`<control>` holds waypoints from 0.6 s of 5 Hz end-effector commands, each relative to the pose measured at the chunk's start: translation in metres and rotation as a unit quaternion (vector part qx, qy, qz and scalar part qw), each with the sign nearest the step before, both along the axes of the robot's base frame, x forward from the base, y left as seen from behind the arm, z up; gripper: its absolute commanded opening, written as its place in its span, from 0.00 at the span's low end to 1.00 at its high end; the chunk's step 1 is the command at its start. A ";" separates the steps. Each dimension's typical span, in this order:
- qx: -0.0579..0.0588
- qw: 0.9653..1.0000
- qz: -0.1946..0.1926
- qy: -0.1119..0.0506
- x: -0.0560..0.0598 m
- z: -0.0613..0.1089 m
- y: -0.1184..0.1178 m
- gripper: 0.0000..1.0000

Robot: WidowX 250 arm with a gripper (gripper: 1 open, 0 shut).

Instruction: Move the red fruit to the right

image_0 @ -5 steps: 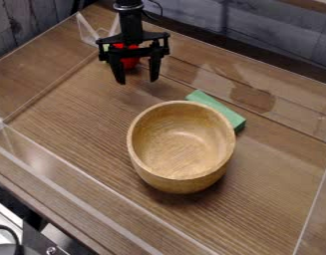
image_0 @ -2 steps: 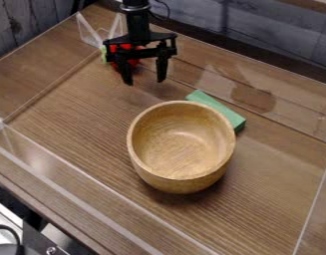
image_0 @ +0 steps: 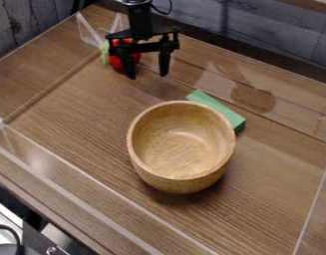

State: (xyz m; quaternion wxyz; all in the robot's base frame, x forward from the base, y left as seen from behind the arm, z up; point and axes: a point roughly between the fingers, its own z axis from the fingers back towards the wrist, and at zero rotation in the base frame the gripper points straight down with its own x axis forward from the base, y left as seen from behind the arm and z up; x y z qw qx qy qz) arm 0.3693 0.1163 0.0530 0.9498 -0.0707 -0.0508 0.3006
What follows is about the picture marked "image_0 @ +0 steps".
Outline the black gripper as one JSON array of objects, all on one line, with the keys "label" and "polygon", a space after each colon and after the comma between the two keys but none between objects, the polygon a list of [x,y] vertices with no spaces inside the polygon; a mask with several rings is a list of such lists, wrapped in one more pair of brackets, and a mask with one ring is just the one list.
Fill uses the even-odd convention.
[{"label": "black gripper", "polygon": [[133,57],[136,53],[158,52],[161,76],[168,75],[170,55],[180,49],[180,31],[180,27],[162,27],[154,28],[148,35],[136,35],[131,29],[126,29],[106,36],[110,55],[119,55],[125,74],[131,80],[137,78],[137,62]]}]

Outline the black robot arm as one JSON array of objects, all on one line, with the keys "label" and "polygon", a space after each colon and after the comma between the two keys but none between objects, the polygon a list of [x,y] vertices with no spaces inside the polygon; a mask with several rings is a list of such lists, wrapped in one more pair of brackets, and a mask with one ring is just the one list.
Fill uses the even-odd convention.
[{"label": "black robot arm", "polygon": [[110,44],[109,53],[118,57],[126,76],[137,78],[136,54],[160,53],[160,72],[169,73],[172,53],[180,49],[180,27],[162,28],[154,24],[153,10],[160,10],[154,0],[122,0],[127,7],[130,28],[106,36]]}]

